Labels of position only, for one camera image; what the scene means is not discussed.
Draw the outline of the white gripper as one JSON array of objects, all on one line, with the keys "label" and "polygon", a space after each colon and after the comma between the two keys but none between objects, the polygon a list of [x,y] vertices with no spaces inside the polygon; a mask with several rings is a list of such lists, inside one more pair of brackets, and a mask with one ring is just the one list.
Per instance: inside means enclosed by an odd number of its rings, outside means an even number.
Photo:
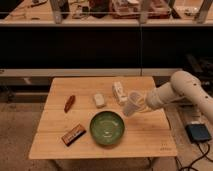
[{"label": "white gripper", "polygon": [[144,108],[139,109],[137,112],[150,112],[151,109],[156,110],[161,108],[164,103],[160,99],[157,89],[153,89],[152,91],[143,91],[142,97],[145,99],[147,106]]}]

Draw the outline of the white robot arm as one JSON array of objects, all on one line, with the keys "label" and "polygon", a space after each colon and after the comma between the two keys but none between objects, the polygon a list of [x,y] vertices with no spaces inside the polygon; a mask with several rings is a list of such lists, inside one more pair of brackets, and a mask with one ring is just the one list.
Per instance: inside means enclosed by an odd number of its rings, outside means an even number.
[{"label": "white robot arm", "polygon": [[142,108],[149,107],[152,110],[157,110],[183,98],[196,105],[213,124],[213,97],[202,88],[197,77],[186,71],[173,73],[169,82],[149,91],[137,102]]}]

